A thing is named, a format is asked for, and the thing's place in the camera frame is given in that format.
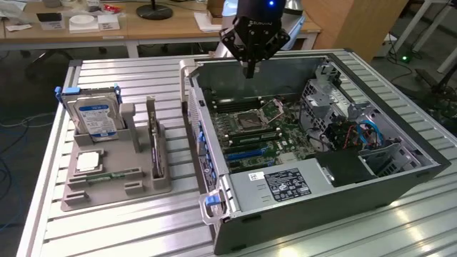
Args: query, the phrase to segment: wooden cabinet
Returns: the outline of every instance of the wooden cabinet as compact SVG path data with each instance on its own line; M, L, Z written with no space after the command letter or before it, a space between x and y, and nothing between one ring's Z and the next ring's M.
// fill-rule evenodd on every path
M313 49L352 48L371 61L408 0L301 0L323 28Z

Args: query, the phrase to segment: blue pcie slot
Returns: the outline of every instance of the blue pcie slot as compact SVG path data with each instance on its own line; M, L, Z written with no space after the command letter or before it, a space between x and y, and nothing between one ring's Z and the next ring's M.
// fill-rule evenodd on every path
M240 160L240 159L245 159L245 158L251 158L251 157L257 157L257 156L263 156L267 152L267 147L260 149L260 150L253 150L245 153L240 153L240 154L228 154L227 155L227 160L228 161L235 161L235 160Z

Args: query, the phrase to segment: gray 3d-printed tray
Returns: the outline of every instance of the gray 3d-printed tray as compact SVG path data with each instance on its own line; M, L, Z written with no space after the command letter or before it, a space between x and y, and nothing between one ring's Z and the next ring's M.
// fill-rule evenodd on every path
M125 122L133 127L133 131L119 130L117 140L92 144L88 134L75 135L76 143L68 165L63 211L172 190L165 128L155 119L153 100L147 101L147 107L148 126L135 128L132 120L135 107L129 106Z

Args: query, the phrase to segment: power supply label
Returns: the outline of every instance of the power supply label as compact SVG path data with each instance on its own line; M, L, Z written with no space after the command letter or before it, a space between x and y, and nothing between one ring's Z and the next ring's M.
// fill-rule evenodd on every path
M297 168L265 174L264 176L277 202L312 193Z

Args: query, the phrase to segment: desk lamp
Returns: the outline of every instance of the desk lamp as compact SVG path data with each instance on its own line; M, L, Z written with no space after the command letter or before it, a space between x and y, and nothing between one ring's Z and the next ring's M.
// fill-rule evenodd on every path
M164 5L156 4L156 0L151 0L151 4L136 9L136 14L148 20L164 20L173 16L173 10Z

